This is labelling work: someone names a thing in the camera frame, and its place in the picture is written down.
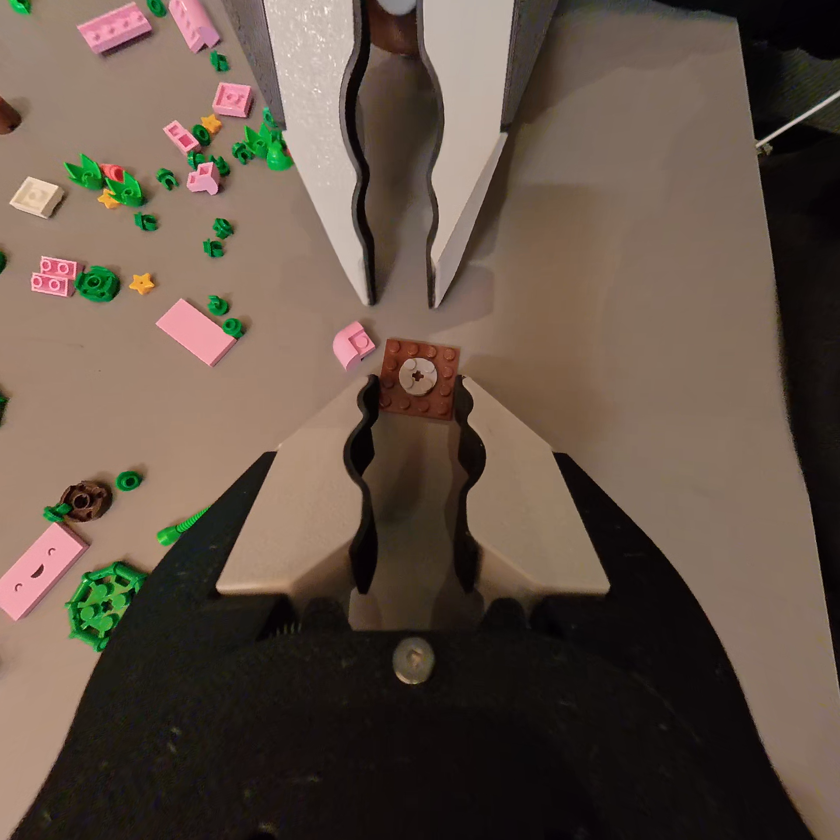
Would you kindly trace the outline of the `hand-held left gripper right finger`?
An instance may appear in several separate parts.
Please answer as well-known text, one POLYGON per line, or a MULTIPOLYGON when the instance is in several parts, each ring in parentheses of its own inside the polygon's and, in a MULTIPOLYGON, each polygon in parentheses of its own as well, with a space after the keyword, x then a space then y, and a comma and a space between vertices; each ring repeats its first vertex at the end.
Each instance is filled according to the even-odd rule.
POLYGON ((526 614, 548 596, 604 596, 610 582, 553 449, 475 380, 459 376, 454 419, 456 578, 485 606, 512 599, 526 614))

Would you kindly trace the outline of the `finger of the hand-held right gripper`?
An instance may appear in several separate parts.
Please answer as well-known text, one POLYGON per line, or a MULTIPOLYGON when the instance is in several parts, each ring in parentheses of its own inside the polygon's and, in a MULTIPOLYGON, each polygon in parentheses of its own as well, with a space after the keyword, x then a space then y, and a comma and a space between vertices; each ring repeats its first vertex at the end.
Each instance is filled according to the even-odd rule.
POLYGON ((418 43, 439 125, 428 169, 428 306, 445 299, 508 133, 501 128, 515 3, 423 1, 418 43))
POLYGON ((291 156, 346 277, 373 306, 370 168, 356 119, 371 52, 367 3, 268 1, 264 9, 291 156))

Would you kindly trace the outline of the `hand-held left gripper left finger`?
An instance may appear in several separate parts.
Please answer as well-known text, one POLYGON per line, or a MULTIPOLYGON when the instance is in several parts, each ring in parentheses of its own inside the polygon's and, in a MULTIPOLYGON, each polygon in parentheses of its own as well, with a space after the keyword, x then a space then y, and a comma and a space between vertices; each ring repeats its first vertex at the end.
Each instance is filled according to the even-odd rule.
POLYGON ((369 592, 378 538, 364 472, 374 456, 379 378, 353 383, 284 440, 217 581, 223 595, 369 592))

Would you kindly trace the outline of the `brown square studded plate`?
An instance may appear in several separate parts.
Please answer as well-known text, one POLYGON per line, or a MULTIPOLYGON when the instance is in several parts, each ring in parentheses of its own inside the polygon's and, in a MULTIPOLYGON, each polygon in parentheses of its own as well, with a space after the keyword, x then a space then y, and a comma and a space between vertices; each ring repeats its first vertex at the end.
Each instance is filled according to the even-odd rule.
POLYGON ((390 338, 385 342, 379 375, 380 408, 403 416, 448 421, 453 416, 455 378, 460 349, 450 344, 390 338), (398 381, 403 362, 412 357, 427 358, 437 368, 437 383, 424 396, 405 394, 398 381))

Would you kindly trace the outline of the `small grey piece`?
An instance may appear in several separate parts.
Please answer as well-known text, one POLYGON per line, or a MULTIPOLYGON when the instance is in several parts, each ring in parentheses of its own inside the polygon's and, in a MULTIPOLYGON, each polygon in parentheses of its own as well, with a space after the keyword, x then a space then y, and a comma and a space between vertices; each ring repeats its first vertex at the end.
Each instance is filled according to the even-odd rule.
POLYGON ((398 372, 398 381, 405 394, 425 396, 430 393, 438 378, 437 368, 427 358, 412 357, 406 359, 398 372))

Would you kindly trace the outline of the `pink curved brick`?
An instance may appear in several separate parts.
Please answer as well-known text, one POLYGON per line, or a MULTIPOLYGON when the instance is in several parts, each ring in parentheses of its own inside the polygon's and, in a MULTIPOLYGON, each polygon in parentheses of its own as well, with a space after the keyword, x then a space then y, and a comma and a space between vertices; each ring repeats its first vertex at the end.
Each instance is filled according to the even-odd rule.
POLYGON ((353 321, 342 328, 332 340, 333 354, 345 371, 358 366, 375 349, 375 342, 359 321, 353 321))

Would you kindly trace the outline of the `person's right hand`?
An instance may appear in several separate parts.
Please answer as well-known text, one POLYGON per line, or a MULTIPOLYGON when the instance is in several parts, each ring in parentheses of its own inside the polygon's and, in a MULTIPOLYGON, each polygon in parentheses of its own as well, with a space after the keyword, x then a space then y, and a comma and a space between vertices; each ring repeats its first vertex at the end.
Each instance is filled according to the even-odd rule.
POLYGON ((398 56, 419 56, 417 1, 368 1, 371 42, 398 56))

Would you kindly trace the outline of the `pink square jumper plate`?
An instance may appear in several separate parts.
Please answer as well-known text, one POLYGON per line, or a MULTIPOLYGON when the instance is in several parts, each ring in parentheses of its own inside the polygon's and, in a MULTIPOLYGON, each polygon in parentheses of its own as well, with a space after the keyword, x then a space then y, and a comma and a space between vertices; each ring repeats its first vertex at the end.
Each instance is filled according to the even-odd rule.
POLYGON ((221 81, 216 89, 212 109, 217 116, 247 119, 255 95, 250 85, 221 81))

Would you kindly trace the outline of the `pink half cylinder brick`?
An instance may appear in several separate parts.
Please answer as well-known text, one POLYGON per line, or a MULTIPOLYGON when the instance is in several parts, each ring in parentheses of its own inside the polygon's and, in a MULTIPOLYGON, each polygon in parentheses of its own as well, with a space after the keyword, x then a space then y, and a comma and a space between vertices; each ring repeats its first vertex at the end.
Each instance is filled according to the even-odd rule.
POLYGON ((201 1, 170 1, 169 12, 193 54, 220 42, 220 35, 201 1))

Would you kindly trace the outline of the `green flexible bar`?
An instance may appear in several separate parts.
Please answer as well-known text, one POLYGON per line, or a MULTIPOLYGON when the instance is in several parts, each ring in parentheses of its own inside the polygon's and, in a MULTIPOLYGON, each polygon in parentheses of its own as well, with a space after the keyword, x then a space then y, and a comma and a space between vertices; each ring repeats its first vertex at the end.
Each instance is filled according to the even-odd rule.
POLYGON ((194 513, 191 517, 167 526, 156 534, 156 539, 161 546, 170 546, 177 542, 181 536, 191 529, 201 517, 209 511, 209 507, 194 513))

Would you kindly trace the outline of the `dark brown round plate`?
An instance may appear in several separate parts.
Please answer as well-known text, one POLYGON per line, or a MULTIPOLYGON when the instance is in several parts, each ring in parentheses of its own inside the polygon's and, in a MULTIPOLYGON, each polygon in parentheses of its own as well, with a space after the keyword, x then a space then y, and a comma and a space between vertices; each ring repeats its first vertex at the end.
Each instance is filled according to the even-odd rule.
POLYGON ((108 485, 95 480, 83 480, 69 486, 62 494, 60 505, 68 505, 66 519, 87 523, 103 516, 112 504, 112 491, 108 485))

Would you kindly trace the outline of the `green spiky leaf element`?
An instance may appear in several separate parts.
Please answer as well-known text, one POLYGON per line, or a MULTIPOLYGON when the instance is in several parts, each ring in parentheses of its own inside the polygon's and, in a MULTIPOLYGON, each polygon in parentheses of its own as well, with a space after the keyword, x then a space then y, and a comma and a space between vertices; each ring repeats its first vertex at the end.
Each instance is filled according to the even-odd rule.
POLYGON ((105 186, 105 178, 99 164, 83 153, 79 154, 78 164, 65 161, 63 166, 70 181, 79 186, 95 191, 105 186))

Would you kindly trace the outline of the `pink flat rectangular tile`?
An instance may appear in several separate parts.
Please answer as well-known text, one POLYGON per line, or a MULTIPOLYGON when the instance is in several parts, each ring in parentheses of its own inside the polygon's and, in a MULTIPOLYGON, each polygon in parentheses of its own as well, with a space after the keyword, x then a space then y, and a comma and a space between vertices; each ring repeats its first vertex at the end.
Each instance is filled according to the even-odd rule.
POLYGON ((221 361, 238 341, 183 298, 165 311, 155 326, 209 367, 221 361))

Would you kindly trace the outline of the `person's black clothing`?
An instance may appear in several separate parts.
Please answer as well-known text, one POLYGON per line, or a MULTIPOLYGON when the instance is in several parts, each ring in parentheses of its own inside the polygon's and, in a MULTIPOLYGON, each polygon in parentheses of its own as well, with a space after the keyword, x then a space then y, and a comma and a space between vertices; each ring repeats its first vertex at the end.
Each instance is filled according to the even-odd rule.
MULTIPOLYGON (((819 69, 838 81, 838 2, 659 2, 734 18, 755 129, 777 129, 819 69)), ((759 163, 780 297, 786 395, 838 664, 838 116, 788 130, 759 163)))

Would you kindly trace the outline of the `pink stepped studded plate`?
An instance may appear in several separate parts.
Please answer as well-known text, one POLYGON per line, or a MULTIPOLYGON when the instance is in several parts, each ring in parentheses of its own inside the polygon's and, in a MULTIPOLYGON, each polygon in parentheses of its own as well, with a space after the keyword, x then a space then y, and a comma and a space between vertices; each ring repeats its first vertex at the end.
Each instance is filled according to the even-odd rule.
POLYGON ((58 298, 76 293, 76 280, 85 269, 80 261, 42 255, 38 269, 31 275, 30 290, 58 298))

